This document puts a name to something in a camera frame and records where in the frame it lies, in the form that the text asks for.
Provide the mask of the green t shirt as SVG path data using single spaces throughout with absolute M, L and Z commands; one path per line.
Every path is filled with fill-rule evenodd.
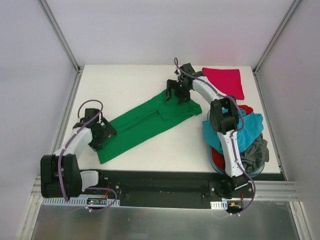
M 100 164 L 105 164 L 139 144 L 200 115 L 201 106 L 193 100 L 179 104 L 173 96 L 165 101 L 163 90 L 148 101 L 110 121 L 117 134 L 102 144 L 97 151 Z

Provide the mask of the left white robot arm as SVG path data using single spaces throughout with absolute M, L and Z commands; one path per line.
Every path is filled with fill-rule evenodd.
M 101 110 L 86 108 L 84 117 L 73 126 L 71 136 L 63 146 L 41 158 L 41 195 L 69 200 L 88 188 L 96 195 L 102 194 L 106 183 L 100 179 L 99 171 L 80 170 L 78 160 L 86 147 L 97 152 L 116 135 L 116 129 L 103 117 Z

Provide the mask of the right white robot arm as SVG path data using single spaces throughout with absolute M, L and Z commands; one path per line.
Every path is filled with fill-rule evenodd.
M 236 99 L 218 90 L 202 71 L 195 71 L 190 63 L 180 66 L 176 57 L 173 61 L 177 79 L 166 81 L 164 101 L 175 96 L 179 104 L 187 103 L 193 90 L 210 104 L 209 123 L 220 140 L 226 174 L 226 179 L 214 188 L 214 192 L 225 199 L 237 197 L 248 185 L 250 176 L 242 165 L 238 147 L 237 132 L 244 128 L 245 121 Z

